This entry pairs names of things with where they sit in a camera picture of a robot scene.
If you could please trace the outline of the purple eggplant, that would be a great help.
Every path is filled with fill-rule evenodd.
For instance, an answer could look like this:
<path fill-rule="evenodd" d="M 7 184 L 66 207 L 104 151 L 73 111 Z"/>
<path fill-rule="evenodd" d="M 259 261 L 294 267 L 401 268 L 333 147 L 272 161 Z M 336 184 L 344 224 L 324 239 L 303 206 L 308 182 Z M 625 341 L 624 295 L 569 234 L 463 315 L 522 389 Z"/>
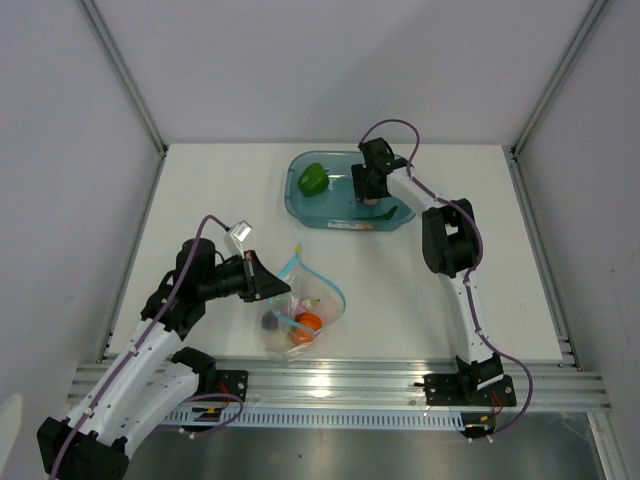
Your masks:
<path fill-rule="evenodd" d="M 280 318 L 294 321 L 303 313 L 311 312 L 320 304 L 319 299 L 298 299 L 294 296 L 280 296 L 268 300 L 268 309 L 261 317 L 261 327 L 266 331 L 275 330 Z"/>

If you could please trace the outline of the clear zip top bag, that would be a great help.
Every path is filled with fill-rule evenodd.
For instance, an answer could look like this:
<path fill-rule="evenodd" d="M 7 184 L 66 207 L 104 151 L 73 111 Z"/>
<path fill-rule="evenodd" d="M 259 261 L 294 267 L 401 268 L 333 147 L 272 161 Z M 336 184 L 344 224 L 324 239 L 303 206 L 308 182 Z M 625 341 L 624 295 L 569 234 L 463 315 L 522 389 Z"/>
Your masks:
<path fill-rule="evenodd" d="M 278 278 L 290 290 L 267 300 L 260 317 L 261 340 L 271 357 L 291 360 L 305 354 L 346 310 L 343 291 L 295 252 Z"/>

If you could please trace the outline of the orange tomato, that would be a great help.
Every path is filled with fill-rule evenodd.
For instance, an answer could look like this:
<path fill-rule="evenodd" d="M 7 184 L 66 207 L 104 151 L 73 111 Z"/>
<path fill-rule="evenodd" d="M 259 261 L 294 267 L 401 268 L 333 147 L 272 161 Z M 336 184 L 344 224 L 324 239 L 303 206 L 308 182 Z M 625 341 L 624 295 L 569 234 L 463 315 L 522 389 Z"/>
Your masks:
<path fill-rule="evenodd" d="M 296 317 L 296 325 L 290 332 L 294 345 L 312 343 L 319 330 L 323 328 L 322 319 L 314 313 L 305 312 Z"/>

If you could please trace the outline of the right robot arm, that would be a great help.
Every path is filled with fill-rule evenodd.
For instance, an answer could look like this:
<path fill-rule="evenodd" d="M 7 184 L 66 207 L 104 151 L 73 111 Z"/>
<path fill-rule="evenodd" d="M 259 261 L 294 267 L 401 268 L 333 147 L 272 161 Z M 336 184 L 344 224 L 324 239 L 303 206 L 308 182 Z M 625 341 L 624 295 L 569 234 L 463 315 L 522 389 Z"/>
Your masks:
<path fill-rule="evenodd" d="M 421 219 L 422 255 L 449 298 L 457 335 L 457 372 L 439 380 L 444 390 L 427 395 L 434 405 L 471 405 L 487 401 L 504 379 L 500 355 L 489 345 L 478 300 L 475 270 L 483 243 L 469 201 L 447 200 L 424 185 L 409 162 L 382 138 L 362 141 L 363 162 L 351 167 L 356 200 L 396 198 Z"/>

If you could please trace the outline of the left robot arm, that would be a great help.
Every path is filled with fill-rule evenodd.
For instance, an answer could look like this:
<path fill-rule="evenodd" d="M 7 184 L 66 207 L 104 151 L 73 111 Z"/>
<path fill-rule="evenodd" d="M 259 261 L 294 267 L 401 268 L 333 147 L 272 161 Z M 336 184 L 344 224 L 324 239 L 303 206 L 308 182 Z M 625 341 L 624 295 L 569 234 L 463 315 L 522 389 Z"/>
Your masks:
<path fill-rule="evenodd" d="M 222 262 L 216 256 L 210 240 L 184 242 L 127 347 L 64 419 L 44 420 L 37 441 L 50 478 L 121 479 L 139 446 L 179 404 L 207 398 L 243 402 L 217 390 L 215 359 L 183 341 L 207 302 L 237 296 L 251 303 L 285 295 L 291 287 L 253 250 Z"/>

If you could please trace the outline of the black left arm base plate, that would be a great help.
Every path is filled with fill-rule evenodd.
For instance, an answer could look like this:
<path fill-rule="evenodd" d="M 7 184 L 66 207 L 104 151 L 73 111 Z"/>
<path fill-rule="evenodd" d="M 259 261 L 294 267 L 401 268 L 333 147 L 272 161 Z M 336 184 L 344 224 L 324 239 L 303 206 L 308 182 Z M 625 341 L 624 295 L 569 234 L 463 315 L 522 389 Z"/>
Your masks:
<path fill-rule="evenodd" d="M 245 401 L 249 372 L 246 370 L 218 370 L 213 383 L 214 393 L 226 393 Z"/>

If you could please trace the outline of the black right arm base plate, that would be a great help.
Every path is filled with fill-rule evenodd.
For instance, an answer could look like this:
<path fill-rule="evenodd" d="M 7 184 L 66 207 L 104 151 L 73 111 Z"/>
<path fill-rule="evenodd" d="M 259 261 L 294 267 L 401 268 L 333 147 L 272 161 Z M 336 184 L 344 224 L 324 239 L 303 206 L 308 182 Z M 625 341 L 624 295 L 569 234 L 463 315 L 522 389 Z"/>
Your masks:
<path fill-rule="evenodd" d="M 457 374 L 427 374 L 413 386 L 424 392 L 429 406 L 515 407 L 517 405 L 513 381 L 507 375 L 502 380 L 478 391 L 471 391 L 464 387 Z"/>

